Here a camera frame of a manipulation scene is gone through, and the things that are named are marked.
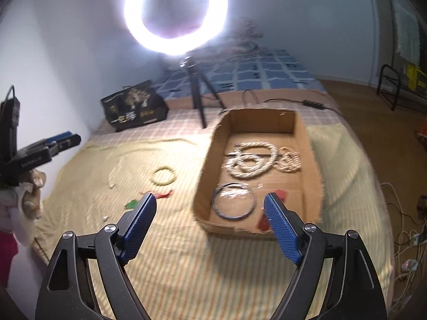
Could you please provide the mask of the white gloved left hand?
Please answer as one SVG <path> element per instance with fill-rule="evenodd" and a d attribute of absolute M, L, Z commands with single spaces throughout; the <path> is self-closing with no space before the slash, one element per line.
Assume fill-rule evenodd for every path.
<path fill-rule="evenodd" d="M 41 189 L 46 174 L 33 169 L 23 180 L 18 186 L 1 187 L 1 231 L 13 233 L 23 246 L 29 246 L 34 241 L 35 222 L 42 217 Z"/>

